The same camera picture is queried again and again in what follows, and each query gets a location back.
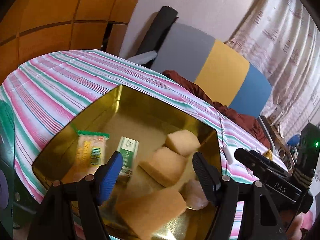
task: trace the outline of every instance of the table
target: table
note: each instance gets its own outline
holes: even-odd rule
[[[41,202],[46,190],[32,172],[33,161],[78,113],[120,84],[167,102],[214,128],[223,174],[237,182],[257,180],[243,165],[229,166],[222,148],[238,146],[261,153],[267,149],[208,103],[162,74],[108,53],[60,51],[23,63],[0,87],[0,99],[12,106],[15,115],[15,170],[37,201]],[[281,160],[275,162],[285,168]],[[231,239],[237,238],[242,210],[239,202]],[[76,230],[81,236],[81,227]]]

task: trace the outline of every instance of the gold metal tray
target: gold metal tray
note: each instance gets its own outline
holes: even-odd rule
[[[137,237],[114,210],[115,203],[163,188],[138,163],[162,146],[168,133],[181,129],[193,132],[201,143],[199,151],[221,171],[218,138],[213,128],[165,102],[120,85],[77,115],[34,161],[33,172],[46,188],[57,179],[69,182],[65,175],[74,163],[78,141],[71,123],[77,130],[110,134],[105,163],[116,150],[121,136],[139,141],[131,179],[126,183],[117,182],[109,200],[100,207],[108,233],[120,239]],[[183,184],[190,178],[195,178],[191,159],[190,156],[183,176],[174,185],[178,190],[183,190]],[[78,215],[77,202],[73,202],[72,206],[74,213]],[[188,209],[155,232],[153,239],[202,240],[209,230],[214,213],[215,208],[210,204],[199,211]]]

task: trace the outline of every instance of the white wall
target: white wall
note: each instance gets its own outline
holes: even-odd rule
[[[317,106],[315,108],[313,113],[310,115],[310,119],[308,121],[310,121],[313,125],[317,125],[318,123],[320,123],[320,106]]]
[[[128,58],[136,53],[155,13],[163,5],[173,7],[178,11],[177,22],[191,25],[224,42],[230,38],[257,1],[139,0],[129,22],[120,57]]]

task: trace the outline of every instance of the screw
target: screw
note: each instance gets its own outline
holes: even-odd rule
[[[262,187],[263,185],[261,181],[256,181],[254,184],[256,185],[256,187]]]
[[[224,180],[224,181],[230,181],[231,180],[231,178],[228,175],[223,175],[221,177],[221,179]]]
[[[91,181],[91,180],[93,180],[93,178],[94,178],[94,176],[92,174],[85,176],[86,181]]]
[[[57,186],[60,185],[60,181],[59,181],[59,180],[55,180],[54,182],[52,182],[52,185],[53,185],[54,187],[57,187]]]

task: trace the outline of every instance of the green and white box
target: green and white box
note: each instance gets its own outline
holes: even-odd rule
[[[131,177],[133,169],[133,161],[138,151],[139,142],[130,138],[121,137],[117,151],[121,153],[123,158],[123,166],[120,175]]]

